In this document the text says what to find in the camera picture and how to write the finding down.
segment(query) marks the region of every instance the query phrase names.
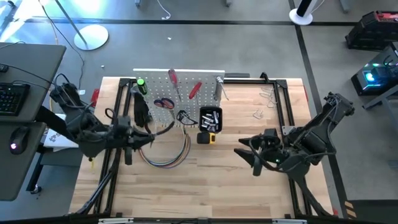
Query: pegboard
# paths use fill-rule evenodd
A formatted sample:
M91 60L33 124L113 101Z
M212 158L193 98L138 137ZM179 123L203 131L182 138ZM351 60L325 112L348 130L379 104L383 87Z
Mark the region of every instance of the pegboard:
M180 110L185 110L191 119L199 122L199 109L202 106L220 106L221 97L218 101L214 100L214 94L217 88L216 77L224 80L225 71L223 70L187 70L175 69L178 81L178 90L180 91L181 101L178 98L177 91L170 81L169 69L140 69L135 68L133 75L139 79L145 80L148 94L145 96L149 113L154 121L160 124L170 124L174 121ZM197 94L197 100L188 96L192 88L199 82L202 82L201 88ZM168 98L175 104L171 111L155 106L154 101Z

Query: gray floor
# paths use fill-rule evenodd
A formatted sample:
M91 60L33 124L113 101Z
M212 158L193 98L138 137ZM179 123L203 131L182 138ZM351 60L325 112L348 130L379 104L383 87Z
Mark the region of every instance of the gray floor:
M23 21L28 12L28 16L43 16L40 6L24 5L25 2L16 14L19 21ZM104 0L103 3L93 3L90 7L77 3L84 1L61 2L72 17L160 19L166 16L153 0L143 0L139 10L132 0ZM214 0L162 2L170 9L172 19L183 20L288 21L287 13L290 11L287 0L234 1L229 9L223 7L221 1ZM353 22L373 10L398 10L395 0L351 0L350 4L353 7L351 12L343 14L337 0L325 1L325 5L314 12L314 20ZM53 1L49 2L46 9L51 16L63 17ZM10 34L16 25L17 22L11 23L1 38L8 42L23 40L37 44L55 43L50 24L25 23ZM57 26L68 40L73 40L75 32L70 25ZM133 68L223 69L227 72L249 72L252 77L266 72L275 78L302 78L309 94L311 114L316 114L294 26L104 26L110 34L108 43L98 50L81 52L86 61L81 84L87 92L83 96L86 101L91 98L93 90L100 87L101 77L128 76ZM333 91L352 100L356 106L355 115L344 119L332 133L343 182L348 199L351 200L398 199L398 170L388 166L389 161L398 160L396 133L389 125L382 125L383 121L388 123L382 108L372 111L361 108L363 100L368 98L359 98L349 80L377 53L348 50L344 36L350 29L302 27L321 98ZM58 35L58 38L60 44L67 45L62 36ZM77 83L80 65L77 54L68 46L59 72L67 74L72 82ZM332 204L338 209L327 160L324 161L324 168ZM0 202L0 209L5 211L0 213L0 220L49 217L63 215L68 211L78 169L47 167L46 170L40 177L40 185L44 188L42 194L38 197L21 191L16 201Z

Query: round base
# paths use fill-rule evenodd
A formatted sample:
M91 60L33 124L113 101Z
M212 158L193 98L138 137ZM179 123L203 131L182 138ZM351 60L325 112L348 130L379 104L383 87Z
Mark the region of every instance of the round base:
M81 50L94 50L106 43L108 41L108 31L105 27L100 25L90 25L82 28L80 34L86 40L84 42L79 34L75 35L75 45Z
M312 15L309 14L307 17L301 17L297 15L297 9L292 9L289 13L290 20L297 25L305 26L312 22Z

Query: wooden table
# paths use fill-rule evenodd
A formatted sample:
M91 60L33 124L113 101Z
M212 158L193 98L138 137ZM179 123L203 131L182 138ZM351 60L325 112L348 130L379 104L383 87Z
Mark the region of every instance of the wooden table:
M104 110L113 108L118 83L118 77L103 78L95 110L103 123L110 123ZM287 83L295 124L303 126L310 120L310 112L302 80L290 78ZM197 144L198 128L188 128L191 151L187 159L173 169L151 167L138 153L133 154L133 165L127 166L122 154L113 214L123 212L124 217L153 218L281 218L286 213L294 214L287 176L264 169L260 177L254 177L250 166L233 152L236 147L245 147L238 143L239 138L262 133L266 128L279 130L276 108L268 108L267 100L259 95L262 85L226 84L224 87L230 100L223 98L221 101L223 130L216 135L216 144ZM271 90L270 85L263 87ZM252 116L257 109L263 110L264 117L260 120ZM174 157L181 148L181 135L181 129L174 127L157 136L152 148L145 146L143 150L157 161ZM95 159L93 168L88 159L83 158L71 212L81 208L97 187L103 156L104 151ZM311 166L306 179L308 188L331 213L322 165ZM104 208L107 192L108 189L104 191L101 208ZM297 195L301 211L304 211L299 190Z

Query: keyboard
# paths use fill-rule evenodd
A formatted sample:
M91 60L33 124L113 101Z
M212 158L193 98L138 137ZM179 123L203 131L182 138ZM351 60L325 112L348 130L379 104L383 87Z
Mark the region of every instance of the keyboard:
M0 116L18 116L30 85L0 83Z

